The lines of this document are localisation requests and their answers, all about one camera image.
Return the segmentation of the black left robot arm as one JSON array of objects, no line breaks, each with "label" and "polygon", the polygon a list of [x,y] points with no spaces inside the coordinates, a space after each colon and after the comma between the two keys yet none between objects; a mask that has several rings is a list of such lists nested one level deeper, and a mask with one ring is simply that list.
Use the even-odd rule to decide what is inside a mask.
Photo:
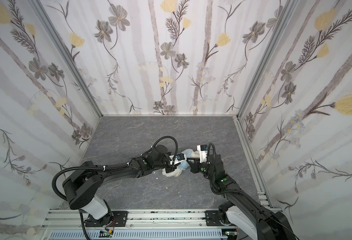
[{"label": "black left robot arm", "polygon": [[142,178],[160,169],[175,170],[175,161],[179,159],[178,155],[172,155],[165,146],[159,145],[125,164],[102,166],[87,161],[81,166],[67,169],[72,174],[62,184],[66,202],[71,210],[83,210],[96,219],[102,218],[104,214],[97,215],[86,209],[101,186],[123,179]]}]

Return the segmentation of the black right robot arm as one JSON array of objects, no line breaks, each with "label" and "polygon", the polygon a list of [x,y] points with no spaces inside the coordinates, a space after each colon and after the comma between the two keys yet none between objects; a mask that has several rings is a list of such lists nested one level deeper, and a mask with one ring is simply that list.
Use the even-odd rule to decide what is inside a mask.
[{"label": "black right robot arm", "polygon": [[236,226],[252,240],[297,240],[286,216],[252,199],[224,170],[221,156],[208,155],[206,162],[187,159],[192,173],[209,180],[212,192],[227,200],[217,211],[206,211],[209,226]]}]

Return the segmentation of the light blue fleece hoodie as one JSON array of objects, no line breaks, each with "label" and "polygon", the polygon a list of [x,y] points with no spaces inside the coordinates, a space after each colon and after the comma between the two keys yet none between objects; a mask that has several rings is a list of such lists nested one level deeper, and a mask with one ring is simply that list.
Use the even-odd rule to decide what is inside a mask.
[{"label": "light blue fleece hoodie", "polygon": [[[193,149],[186,149],[181,153],[185,154],[188,159],[188,158],[192,157],[194,150]],[[189,166],[190,165],[187,160],[185,162],[182,162],[180,165],[177,166],[177,169],[175,170],[174,176],[179,177],[183,173],[183,171],[185,171]]]}]

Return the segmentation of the white plush teddy bear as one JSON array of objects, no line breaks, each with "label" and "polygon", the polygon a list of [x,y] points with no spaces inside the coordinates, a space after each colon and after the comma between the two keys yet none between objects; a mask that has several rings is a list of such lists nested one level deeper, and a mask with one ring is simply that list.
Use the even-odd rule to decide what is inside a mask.
[{"label": "white plush teddy bear", "polygon": [[[183,152],[181,152],[182,155],[184,155],[185,158],[192,158],[192,159],[200,159],[200,154],[198,151],[193,151],[193,149],[186,149]],[[188,167],[190,167],[189,163],[187,161],[182,161],[180,165],[177,166],[176,170],[170,173],[166,173],[166,170],[162,170],[162,174],[166,177],[178,177],[182,174],[183,171],[185,171]]]}]

